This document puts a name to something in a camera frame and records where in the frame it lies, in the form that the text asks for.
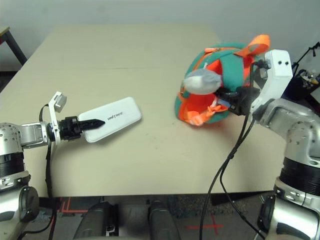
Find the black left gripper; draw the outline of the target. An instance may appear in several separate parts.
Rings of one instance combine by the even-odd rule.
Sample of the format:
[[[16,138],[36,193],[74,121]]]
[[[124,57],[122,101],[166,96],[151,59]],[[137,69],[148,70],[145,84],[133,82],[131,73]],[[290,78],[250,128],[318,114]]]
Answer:
[[[77,116],[66,117],[59,122],[59,134],[62,140],[75,140],[81,137],[81,129],[97,129],[105,122],[100,119],[78,121]]]

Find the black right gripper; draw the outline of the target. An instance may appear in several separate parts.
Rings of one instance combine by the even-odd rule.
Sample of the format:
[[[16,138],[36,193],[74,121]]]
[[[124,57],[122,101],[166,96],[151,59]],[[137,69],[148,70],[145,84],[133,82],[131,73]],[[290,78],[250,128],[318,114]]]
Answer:
[[[254,100],[260,95],[260,89],[256,87],[241,86],[236,89],[236,92],[230,91],[227,88],[219,88],[215,95],[223,100],[229,100],[236,97],[235,105],[227,102],[225,105],[230,112],[237,116],[247,116]]]

